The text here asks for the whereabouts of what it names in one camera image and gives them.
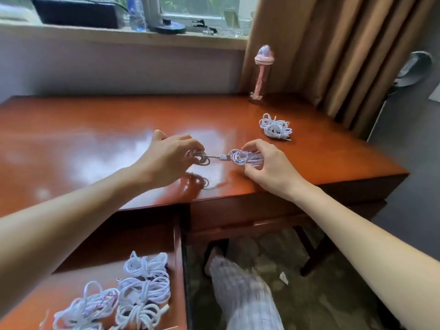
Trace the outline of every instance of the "bottle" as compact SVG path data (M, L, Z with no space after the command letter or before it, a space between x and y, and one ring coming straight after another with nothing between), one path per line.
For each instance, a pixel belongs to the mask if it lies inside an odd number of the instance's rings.
M263 96L267 91L267 80L269 79L274 60L274 55L269 45L263 45L258 50L255 57L256 66L252 76L252 88L254 90L250 93L250 102L254 104L262 104L264 102Z
M132 30L144 32L146 21L142 0L127 0L127 9L129 10L130 27Z

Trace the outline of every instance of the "hand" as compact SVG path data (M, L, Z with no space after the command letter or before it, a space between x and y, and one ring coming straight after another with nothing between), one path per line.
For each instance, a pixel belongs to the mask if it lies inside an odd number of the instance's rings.
M140 191L166 187L182 177L191 165L198 162L197 158L186 156L189 150L205 148L189 134L167 137L160 130L154 131L148 150L129 167Z
M259 150L264 157L264 166L257 170L246 164L245 174L262 188L281 198L293 201L295 192L299 191L308 182L296 171L286 155L264 140L257 139L248 142L242 148L247 152Z

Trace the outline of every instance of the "open drawer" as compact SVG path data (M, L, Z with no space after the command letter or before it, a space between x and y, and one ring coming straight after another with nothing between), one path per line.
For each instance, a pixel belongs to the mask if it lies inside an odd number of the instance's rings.
M67 308L73 299L81 297L88 282L96 280L103 289L107 289L117 287L117 279L128 277L123 265L135 250L139 256L168 253L170 308L156 329L187 330L178 216L175 213L164 215L162 211L160 220L157 220L154 212L122 211L113 215L0 322L0 329L37 330L47 310L49 317L44 329L52 329L53 314ZM101 321L108 329L114 324L114 315Z

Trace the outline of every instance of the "black cable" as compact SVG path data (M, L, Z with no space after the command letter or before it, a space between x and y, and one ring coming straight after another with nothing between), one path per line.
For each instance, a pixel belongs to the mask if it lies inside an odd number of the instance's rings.
M85 0L85 1L93 2L93 3L102 3L102 2L113 3L113 4L117 4L119 7L124 9L127 13L129 12L129 10L127 8L125 8L122 4L120 4L119 2L114 2L114 1L95 1L95 0Z

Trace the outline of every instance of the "window sill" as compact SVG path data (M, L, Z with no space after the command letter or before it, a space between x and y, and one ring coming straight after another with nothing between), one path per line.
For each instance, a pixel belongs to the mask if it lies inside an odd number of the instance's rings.
M222 50L245 50L247 37L206 36L201 33L161 35L137 33L129 30L101 29L94 27L69 27L31 24L27 22L0 20L0 32L32 38L59 38L115 44L141 44L170 47L213 48Z

